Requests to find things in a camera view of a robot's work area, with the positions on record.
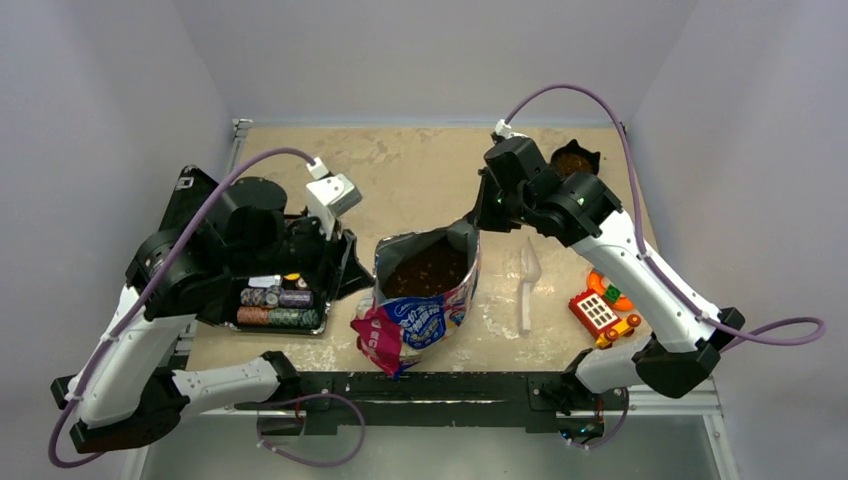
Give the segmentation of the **clear plastic scoop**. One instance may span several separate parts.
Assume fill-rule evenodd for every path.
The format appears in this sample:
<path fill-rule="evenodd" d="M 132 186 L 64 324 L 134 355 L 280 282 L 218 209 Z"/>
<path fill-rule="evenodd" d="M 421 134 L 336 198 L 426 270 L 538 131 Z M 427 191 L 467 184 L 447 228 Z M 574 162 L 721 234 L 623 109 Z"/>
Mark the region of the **clear plastic scoop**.
<path fill-rule="evenodd" d="M 542 275 L 542 267 L 532 241 L 527 238 L 520 250 L 520 279 L 518 283 L 519 334 L 526 336 L 532 329 L 531 300 L 535 285 Z"/>

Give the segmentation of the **pink pet food bag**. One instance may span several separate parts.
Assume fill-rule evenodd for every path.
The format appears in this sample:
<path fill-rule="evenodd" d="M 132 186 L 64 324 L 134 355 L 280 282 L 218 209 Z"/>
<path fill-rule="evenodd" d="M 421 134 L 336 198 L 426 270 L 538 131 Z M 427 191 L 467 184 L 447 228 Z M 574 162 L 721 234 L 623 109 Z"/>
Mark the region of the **pink pet food bag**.
<path fill-rule="evenodd" d="M 375 284 L 350 322 L 357 349 L 399 377 L 462 326 L 480 267 L 480 233 L 466 220 L 380 240 Z"/>

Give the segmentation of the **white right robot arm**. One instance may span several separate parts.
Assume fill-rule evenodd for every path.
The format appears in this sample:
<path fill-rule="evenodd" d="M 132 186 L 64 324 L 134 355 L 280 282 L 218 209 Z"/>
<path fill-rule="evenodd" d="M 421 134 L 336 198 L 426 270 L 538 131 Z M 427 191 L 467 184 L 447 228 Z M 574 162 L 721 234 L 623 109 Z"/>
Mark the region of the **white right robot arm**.
<path fill-rule="evenodd" d="M 528 137 L 502 140 L 483 156 L 470 217 L 475 227 L 507 233 L 523 225 L 586 259 L 632 301 L 652 329 L 642 341 L 585 350 L 566 368 L 564 399 L 584 407 L 600 393 L 633 385 L 681 398 L 706 380 L 743 315 L 697 294 L 637 233 L 618 197 L 597 176 L 561 178 Z"/>

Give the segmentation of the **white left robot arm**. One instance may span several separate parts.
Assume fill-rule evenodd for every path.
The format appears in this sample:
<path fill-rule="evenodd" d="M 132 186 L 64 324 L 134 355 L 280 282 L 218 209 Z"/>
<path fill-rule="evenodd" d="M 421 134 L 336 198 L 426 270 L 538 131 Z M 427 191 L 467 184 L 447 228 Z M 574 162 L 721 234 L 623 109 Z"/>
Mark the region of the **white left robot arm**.
<path fill-rule="evenodd" d="M 372 285 L 341 216 L 362 199 L 342 174 L 306 186 L 300 215 L 285 211 L 286 192 L 258 177 L 210 189 L 182 228 L 159 231 L 131 260 L 115 315 L 80 372 L 53 381 L 67 431 L 85 459 L 150 445 L 181 421 L 227 405 L 284 409 L 301 395 L 285 354 L 268 351 L 230 367 L 169 370 L 161 362 L 194 321 L 229 314 L 241 281 L 297 273 L 318 296 L 317 314 Z"/>

